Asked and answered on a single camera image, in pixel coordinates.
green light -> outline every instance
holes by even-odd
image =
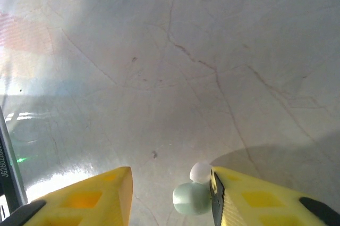
[[[20,159],[16,160],[16,162],[20,163],[20,162],[24,162],[25,160],[27,160],[27,158],[20,158]]]

concrete floor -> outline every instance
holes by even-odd
[[[197,161],[340,211],[340,0],[0,0],[1,106],[29,199],[129,165],[131,225]]]

yellow pad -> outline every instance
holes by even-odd
[[[324,226],[306,209],[298,191],[226,168],[211,171],[212,210],[216,226]]]
[[[117,168],[52,192],[24,226],[128,226],[132,202],[130,167]]]

white ball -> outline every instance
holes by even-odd
[[[192,167],[189,178],[194,182],[205,184],[210,180],[211,168],[208,163],[198,162]]]

dark spot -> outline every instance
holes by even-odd
[[[153,158],[157,158],[158,157],[158,154],[156,153],[155,150],[153,150],[151,154],[152,154]]]
[[[242,46],[246,49],[250,49],[249,46],[247,44],[242,44]]]

